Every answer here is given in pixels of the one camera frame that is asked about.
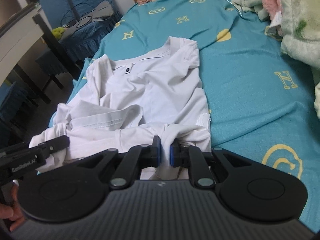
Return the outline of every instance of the stitching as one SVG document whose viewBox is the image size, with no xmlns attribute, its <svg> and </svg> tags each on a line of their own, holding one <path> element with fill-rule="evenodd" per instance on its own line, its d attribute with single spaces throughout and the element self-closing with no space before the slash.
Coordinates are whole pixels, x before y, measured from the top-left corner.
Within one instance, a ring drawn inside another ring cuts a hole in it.
<svg viewBox="0 0 320 240">
<path fill-rule="evenodd" d="M 107 125 L 95 126 L 95 128 L 104 128 L 104 127 L 108 127 L 108 126 Z"/>
<path fill-rule="evenodd" d="M 115 125 L 115 124 L 121 123 L 122 118 L 111 120 L 111 121 L 108 121 L 108 122 L 97 122 L 97 123 L 87 124 L 87 125 L 83 125 L 82 127 L 92 126 L 92 125 L 96 125 L 96 124 L 103 124 L 103 123 L 108 124 L 108 123 L 112 123 L 114 121 L 118 121 L 118 122 L 115 122 L 115 123 L 113 123 L 111 125 Z"/>
</svg>

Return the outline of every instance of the table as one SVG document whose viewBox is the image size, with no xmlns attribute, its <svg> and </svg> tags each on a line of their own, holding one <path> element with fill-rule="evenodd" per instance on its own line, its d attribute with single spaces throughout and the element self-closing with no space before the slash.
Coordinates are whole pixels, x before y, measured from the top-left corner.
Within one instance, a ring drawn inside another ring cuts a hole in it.
<svg viewBox="0 0 320 240">
<path fill-rule="evenodd" d="M 35 4 L 31 3 L 0 27 L 0 84 L 11 71 L 15 71 L 30 89 L 48 104 L 51 100 L 18 65 L 21 57 L 41 37 L 72 77 L 79 78 L 80 68 L 68 57 L 37 13 Z"/>
</svg>

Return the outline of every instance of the finger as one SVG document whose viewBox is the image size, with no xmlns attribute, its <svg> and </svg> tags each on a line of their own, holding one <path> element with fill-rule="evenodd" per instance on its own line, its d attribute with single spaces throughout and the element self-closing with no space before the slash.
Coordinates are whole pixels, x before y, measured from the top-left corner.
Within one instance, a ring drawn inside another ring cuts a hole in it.
<svg viewBox="0 0 320 240">
<path fill-rule="evenodd" d="M 18 189 L 19 187 L 16 184 L 13 184 L 11 188 L 11 196 L 15 202 L 18 201 Z"/>
<path fill-rule="evenodd" d="M 7 219 L 13 216 L 12 207 L 0 204 L 0 219 Z"/>
<path fill-rule="evenodd" d="M 12 209 L 13 209 L 13 216 L 9 218 L 11 221 L 16 221 L 17 219 L 23 216 L 18 202 L 13 203 Z"/>
<path fill-rule="evenodd" d="M 17 227 L 19 227 L 26 219 L 24 217 L 19 218 L 17 221 L 15 221 L 11 226 L 10 226 L 10 231 L 12 232 L 15 230 Z"/>
</svg>

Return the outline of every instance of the blue bedsheet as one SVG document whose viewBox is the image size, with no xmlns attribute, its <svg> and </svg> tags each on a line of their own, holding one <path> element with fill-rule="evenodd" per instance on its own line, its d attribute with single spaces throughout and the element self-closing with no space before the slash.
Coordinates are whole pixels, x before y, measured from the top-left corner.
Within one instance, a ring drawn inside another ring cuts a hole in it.
<svg viewBox="0 0 320 240">
<path fill-rule="evenodd" d="M 198 42 L 200 75 L 211 112 L 212 146 L 290 173 L 308 189 L 300 220 L 320 227 L 320 122 L 310 67 L 280 55 L 256 14 L 239 17 L 225 0 L 157 0 L 133 6 L 86 59 L 121 60 L 159 48 L 168 36 Z"/>
</svg>

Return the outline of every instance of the chair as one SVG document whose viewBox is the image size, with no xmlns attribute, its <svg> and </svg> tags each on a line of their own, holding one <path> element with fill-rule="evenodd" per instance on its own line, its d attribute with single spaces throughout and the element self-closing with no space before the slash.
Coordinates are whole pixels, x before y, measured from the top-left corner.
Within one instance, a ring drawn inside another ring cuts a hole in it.
<svg viewBox="0 0 320 240">
<path fill-rule="evenodd" d="M 0 149 L 6 148 L 8 146 L 9 138 L 9 129 L 0 122 Z"/>
<path fill-rule="evenodd" d="M 86 12 L 93 10 L 102 1 L 104 0 L 72 0 L 74 8 L 70 7 L 68 0 L 40 0 L 40 4 L 52 28 L 57 28 L 63 24 L 67 24 L 72 19 L 76 19 L 74 10 L 77 11 L 76 14 L 82 16 Z M 122 16 L 115 9 L 113 1 L 106 1 L 114 8 L 114 14 L 108 20 L 89 23 L 70 37 L 60 41 L 60 44 L 74 62 L 83 61 L 86 57 L 92 57 L 98 50 L 102 38 L 107 35 L 121 19 Z M 52 73 L 52 75 L 65 71 L 61 69 L 61 66 L 58 64 L 55 64 L 55 68 L 56 71 Z"/>
<path fill-rule="evenodd" d="M 17 82 L 14 82 L 5 93 L 6 95 L 0 104 L 0 122 L 7 130 L 21 137 L 13 125 L 19 130 L 21 128 L 25 130 L 24 124 L 19 123 L 15 117 L 22 103 L 27 100 L 28 92 L 19 87 Z"/>
</svg>

